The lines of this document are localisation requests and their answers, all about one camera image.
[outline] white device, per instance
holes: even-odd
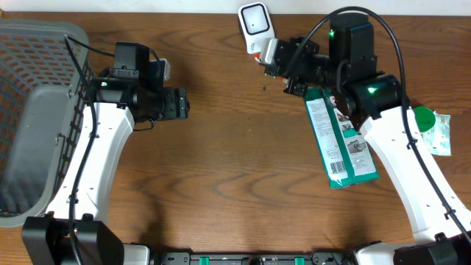
[[[238,10],[238,20],[247,45],[247,53],[258,53],[267,38],[274,38],[268,8],[261,2],[246,4]]]

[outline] green clip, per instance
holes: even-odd
[[[199,265],[209,265],[209,258],[199,258]]]
[[[304,258],[294,258],[294,265],[304,265]]]

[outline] green round lid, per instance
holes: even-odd
[[[421,133],[427,132],[435,125],[435,114],[428,107],[416,107],[414,113]]]

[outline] plastic bin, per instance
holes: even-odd
[[[79,139],[84,91],[64,34],[88,44],[74,24],[0,20],[0,227],[45,211]],[[88,50],[69,43],[90,80]]]

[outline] white wall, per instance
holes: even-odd
[[[247,0],[0,0],[4,11],[237,13]],[[379,14],[471,15],[471,0],[264,0],[274,14],[325,14],[357,5]]]

